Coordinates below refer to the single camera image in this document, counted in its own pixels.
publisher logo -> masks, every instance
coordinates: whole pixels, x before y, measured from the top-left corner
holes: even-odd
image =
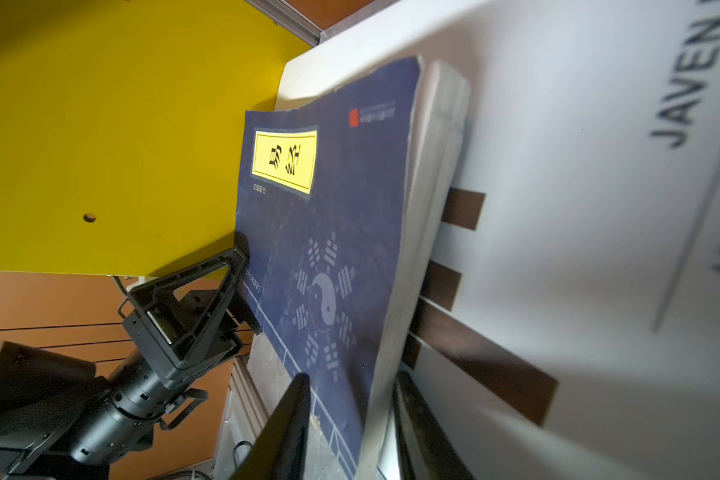
[[[349,111],[349,127],[354,128],[360,125],[360,112],[357,109]]]

